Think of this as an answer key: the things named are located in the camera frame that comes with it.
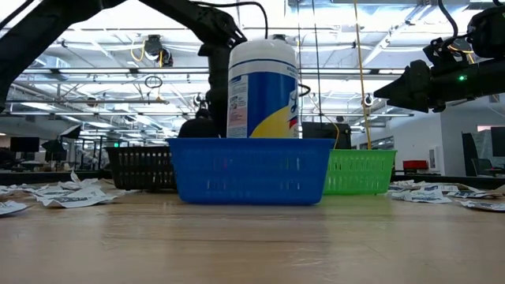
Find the white lid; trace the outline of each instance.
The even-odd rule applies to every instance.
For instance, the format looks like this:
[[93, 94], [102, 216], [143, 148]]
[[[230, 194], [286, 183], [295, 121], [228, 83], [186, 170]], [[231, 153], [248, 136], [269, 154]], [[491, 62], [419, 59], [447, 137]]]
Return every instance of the white lid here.
[[230, 54], [230, 67], [253, 59], [275, 59], [298, 66], [294, 49], [278, 39], [260, 39], [241, 43]]

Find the plastic basket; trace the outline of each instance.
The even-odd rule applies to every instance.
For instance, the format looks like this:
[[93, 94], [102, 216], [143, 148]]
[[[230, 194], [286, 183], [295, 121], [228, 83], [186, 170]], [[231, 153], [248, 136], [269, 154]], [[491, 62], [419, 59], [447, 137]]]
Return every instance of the plastic basket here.
[[385, 193], [396, 151], [333, 150], [328, 162], [325, 195]]
[[176, 189], [170, 148], [106, 148], [117, 189]]
[[179, 196], [196, 204], [316, 204], [333, 143], [169, 139]]

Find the canister label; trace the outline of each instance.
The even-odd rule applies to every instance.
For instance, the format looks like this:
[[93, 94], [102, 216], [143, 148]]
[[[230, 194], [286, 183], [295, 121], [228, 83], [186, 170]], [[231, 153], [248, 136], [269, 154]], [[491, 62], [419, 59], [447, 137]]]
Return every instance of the canister label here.
[[298, 138], [297, 70], [286, 62], [257, 59], [230, 69], [229, 138]]

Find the table surface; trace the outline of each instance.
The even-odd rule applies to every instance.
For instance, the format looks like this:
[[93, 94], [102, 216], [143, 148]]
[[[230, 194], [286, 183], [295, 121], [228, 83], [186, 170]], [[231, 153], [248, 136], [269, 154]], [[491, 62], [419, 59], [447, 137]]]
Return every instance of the table surface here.
[[7, 283], [504, 283], [505, 215], [384, 196], [314, 207], [116, 204], [0, 219]]

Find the black plastic basket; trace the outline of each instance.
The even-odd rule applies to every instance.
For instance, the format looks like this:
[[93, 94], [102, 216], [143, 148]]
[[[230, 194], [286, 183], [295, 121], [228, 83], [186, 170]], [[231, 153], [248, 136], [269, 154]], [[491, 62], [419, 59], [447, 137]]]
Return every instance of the black plastic basket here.
[[177, 189], [170, 147], [106, 148], [117, 189]]

